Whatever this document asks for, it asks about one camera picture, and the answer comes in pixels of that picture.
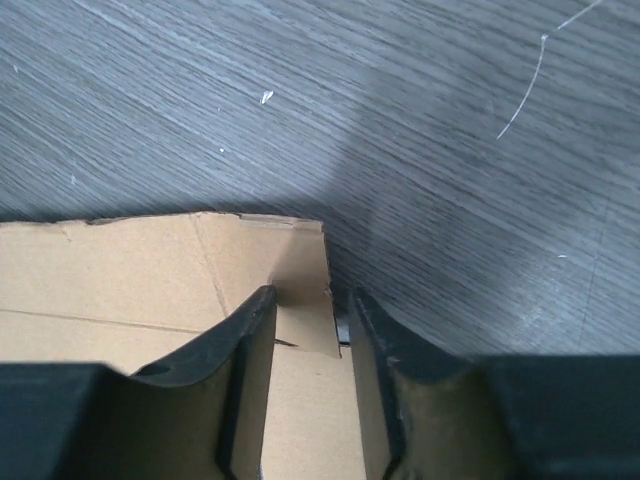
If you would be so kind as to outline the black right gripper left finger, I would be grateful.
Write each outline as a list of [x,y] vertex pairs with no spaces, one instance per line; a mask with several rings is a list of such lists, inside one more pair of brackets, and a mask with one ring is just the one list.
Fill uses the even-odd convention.
[[59,469],[62,479],[257,479],[276,326],[276,290],[126,376],[98,364]]

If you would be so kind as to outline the brown cardboard box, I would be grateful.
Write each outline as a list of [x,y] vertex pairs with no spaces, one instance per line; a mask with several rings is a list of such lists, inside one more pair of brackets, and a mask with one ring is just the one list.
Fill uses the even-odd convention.
[[352,355],[334,320],[323,225],[197,212],[1,227],[1,357],[104,361],[130,373],[258,287],[278,293],[262,469],[365,475]]

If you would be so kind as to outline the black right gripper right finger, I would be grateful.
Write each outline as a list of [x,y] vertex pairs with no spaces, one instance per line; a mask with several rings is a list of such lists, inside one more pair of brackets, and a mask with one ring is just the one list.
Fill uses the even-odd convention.
[[452,354],[350,294],[350,344],[369,479],[537,479],[515,430],[506,373],[523,355]]

